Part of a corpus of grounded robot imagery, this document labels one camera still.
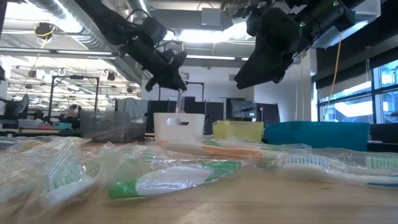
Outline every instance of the person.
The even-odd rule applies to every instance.
[[[70,105],[67,116],[61,120],[63,123],[71,123],[72,129],[80,129],[80,112],[81,106]]]

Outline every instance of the toothbrush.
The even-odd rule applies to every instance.
[[[264,158],[264,151],[248,147],[224,147],[215,141],[157,141],[156,145],[168,151],[189,153],[197,156],[228,156],[235,158]]]
[[[59,206],[69,199],[89,190],[95,179],[86,175],[84,168],[75,161],[66,158],[55,166],[47,176],[47,186],[39,198],[46,208]]]
[[[396,169],[398,157],[396,156],[367,156],[366,167],[370,169]]]
[[[356,175],[335,170],[342,163],[322,156],[293,155],[281,161],[282,171],[288,174],[318,180],[349,181],[356,184],[398,187],[398,175]]]
[[[135,198],[161,195],[209,184],[236,172],[247,162],[208,162],[156,170],[143,176],[114,183],[109,188],[112,198]]]

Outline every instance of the computer monitor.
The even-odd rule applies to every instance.
[[[255,120],[257,104],[253,101],[231,100],[231,112],[234,119]]]

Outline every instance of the clear plastic bin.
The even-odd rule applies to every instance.
[[[80,131],[94,142],[126,143],[144,139],[147,117],[131,117],[123,111],[82,111]]]
[[[19,119],[18,128],[39,129],[43,121]]]
[[[213,135],[217,139],[238,138],[261,142],[264,122],[216,121],[213,123]]]

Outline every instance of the ductwork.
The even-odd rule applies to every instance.
[[[143,11],[146,11],[149,14],[149,7],[145,0],[126,0],[126,4],[130,11],[135,9],[142,9]],[[136,13],[134,13],[134,16],[131,17],[131,22],[134,22],[134,20],[136,19],[138,19],[139,21],[139,18],[145,18],[145,17],[146,17],[145,13],[137,11]]]
[[[59,21],[55,25],[65,32],[76,32],[85,36],[72,37],[88,50],[102,52],[118,52],[118,48],[110,44],[102,35],[91,18],[72,0],[27,0],[28,3],[47,11]],[[131,63],[132,58],[107,60],[113,64],[127,81],[141,84],[143,72]]]

